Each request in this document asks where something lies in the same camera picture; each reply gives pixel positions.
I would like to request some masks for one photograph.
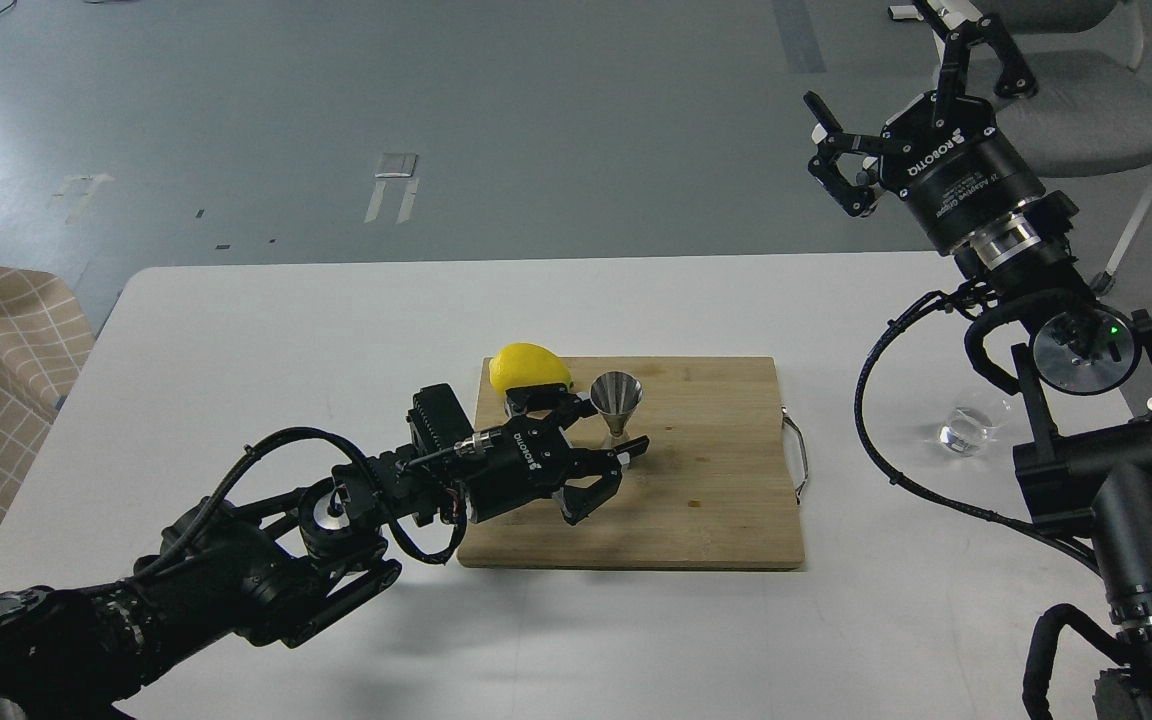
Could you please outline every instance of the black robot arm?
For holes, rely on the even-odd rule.
[[[0,717],[123,717],[112,702],[229,632],[256,646],[297,647],[397,578],[402,564],[385,559],[381,529],[408,556],[442,564],[468,521],[538,498],[553,497],[576,524],[616,493],[622,465],[649,446],[641,437],[608,450],[573,448],[563,430],[594,410],[563,386],[520,388],[511,401],[548,412],[473,432],[450,387],[420,389],[407,416],[412,441],[376,457],[323,430],[280,430],[248,447],[211,497],[164,529],[159,555],[137,561],[131,577],[0,594]],[[349,462],[280,497],[225,500],[256,461],[301,439],[331,442]],[[599,477],[590,487],[568,486],[589,475]],[[439,552],[417,547],[397,523],[434,517],[453,528]],[[302,558],[278,543],[293,529]]]
[[[805,97],[824,136],[810,173],[850,215],[874,207],[874,185],[909,206],[940,255],[952,256],[965,278],[955,293],[929,293],[893,320],[870,353],[856,389],[856,427],[870,457],[892,484],[915,495],[993,521],[1061,550],[1101,575],[1116,638],[1087,616],[1059,606],[1039,621],[1030,646],[1024,702],[1033,720],[1048,720],[1046,689],[1056,635],[1069,626],[1120,667],[1097,682],[1101,720],[1152,719],[1152,400],[1129,423],[1064,437],[1056,429],[1044,385],[1070,395],[1096,395],[1124,382],[1142,353],[1152,366],[1152,316],[1132,318],[1100,304],[1074,268],[1070,218],[1078,211],[1064,194],[1047,195],[996,127],[988,101],[965,94],[970,47],[987,41],[1005,65],[996,94],[1030,94],[1037,78],[1001,20],[949,29],[919,0],[923,17],[946,41],[935,91],[916,97],[879,136],[842,132],[817,94]],[[838,159],[869,156],[855,184],[838,173]],[[1034,440],[1011,456],[1032,523],[1011,520],[919,486],[890,464],[865,430],[864,388],[884,348],[932,311],[956,310],[972,320],[964,347],[975,370],[1009,395],[1024,397]],[[1020,323],[1029,342],[1011,349],[1015,374],[984,350],[986,336]],[[1091,538],[1093,547],[1083,544]]]

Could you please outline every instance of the glass cup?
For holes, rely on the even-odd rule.
[[[935,431],[935,445],[950,455],[980,454],[998,439],[998,430],[1011,418],[1011,401],[993,387],[964,389]]]

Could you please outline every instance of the stainless steel funnel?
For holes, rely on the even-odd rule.
[[[612,370],[602,373],[589,386],[589,397],[594,409],[607,422],[612,438],[626,435],[626,424],[630,415],[643,402],[643,382],[631,374]]]

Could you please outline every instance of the wooden cutting board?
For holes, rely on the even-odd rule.
[[[571,526],[558,503],[531,502],[468,529],[470,568],[791,570],[803,564],[794,480],[786,469],[781,395],[771,357],[564,357],[577,392],[607,370],[643,382],[629,437],[652,446],[616,497]],[[473,426],[506,419],[486,361]],[[599,416],[567,432],[599,447]]]

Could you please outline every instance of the chair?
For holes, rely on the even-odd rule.
[[[1093,177],[1151,169],[1106,268],[1092,279],[1097,295],[1105,295],[1114,286],[1119,264],[1152,205],[1152,88],[1135,76],[1144,56],[1139,0],[972,2],[982,14],[1000,15],[1011,35],[1087,31],[1120,3],[1130,13],[1134,30],[1132,53],[1126,65],[1096,50],[1025,53],[1038,78],[1038,92],[1015,100],[993,94],[1000,65],[987,51],[973,53],[968,74],[969,94],[988,97],[995,104],[998,126],[1039,177]],[[972,9],[961,12],[972,17]]]

